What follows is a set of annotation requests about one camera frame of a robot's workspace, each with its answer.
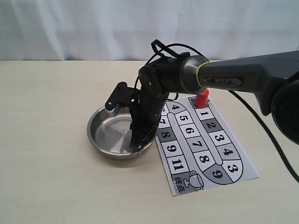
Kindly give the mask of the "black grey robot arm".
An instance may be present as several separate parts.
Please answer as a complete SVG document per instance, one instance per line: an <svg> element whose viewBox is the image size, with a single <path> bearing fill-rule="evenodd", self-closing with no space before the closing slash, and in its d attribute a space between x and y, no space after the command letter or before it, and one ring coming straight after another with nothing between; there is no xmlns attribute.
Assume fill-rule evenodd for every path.
<svg viewBox="0 0 299 224"><path fill-rule="evenodd" d="M137 112L132 114L133 146L156 131L170 93L198 95L208 88L255 95L261 113L278 129L299 141L299 53L290 51L210 62L182 53L160 55L138 71L141 82Z"/></svg>

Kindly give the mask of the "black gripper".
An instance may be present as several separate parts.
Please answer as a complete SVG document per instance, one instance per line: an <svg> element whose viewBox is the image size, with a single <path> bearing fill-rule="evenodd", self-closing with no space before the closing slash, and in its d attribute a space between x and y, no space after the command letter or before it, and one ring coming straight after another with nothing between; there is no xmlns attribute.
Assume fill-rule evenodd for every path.
<svg viewBox="0 0 299 224"><path fill-rule="evenodd" d="M140 89L137 115L130 124L129 146L132 149L139 149L140 144L147 145L153 141L167 98L168 92L162 92L160 96L153 96L145 88ZM145 129L144 139L142 139L142 129Z"/></svg>

